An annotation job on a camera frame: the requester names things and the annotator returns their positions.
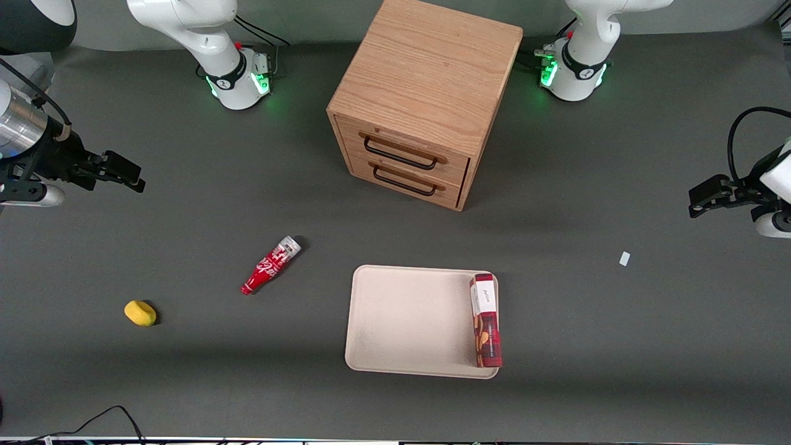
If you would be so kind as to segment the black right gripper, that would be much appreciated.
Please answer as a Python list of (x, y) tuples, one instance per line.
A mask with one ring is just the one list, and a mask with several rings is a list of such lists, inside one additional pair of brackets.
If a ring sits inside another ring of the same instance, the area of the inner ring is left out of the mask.
[(141, 167), (124, 156), (106, 150), (101, 163), (97, 154), (85, 149), (82, 139), (72, 132), (64, 141), (45, 132), (36, 144), (36, 175), (50, 181), (64, 181), (85, 190), (95, 189), (97, 181), (113, 178), (127, 188), (142, 193), (146, 181), (140, 179)]

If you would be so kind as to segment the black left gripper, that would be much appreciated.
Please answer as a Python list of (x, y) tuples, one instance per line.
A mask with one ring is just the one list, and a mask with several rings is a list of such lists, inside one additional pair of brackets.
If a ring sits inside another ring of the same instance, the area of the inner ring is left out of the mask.
[(697, 219), (708, 211), (726, 208), (732, 194), (734, 206), (774, 206), (774, 192), (760, 181), (760, 177), (768, 172), (773, 163), (774, 158), (762, 158), (754, 164), (748, 175), (739, 177), (734, 159), (729, 158), (728, 167), (732, 181), (727, 175), (716, 174), (690, 189), (690, 219)]

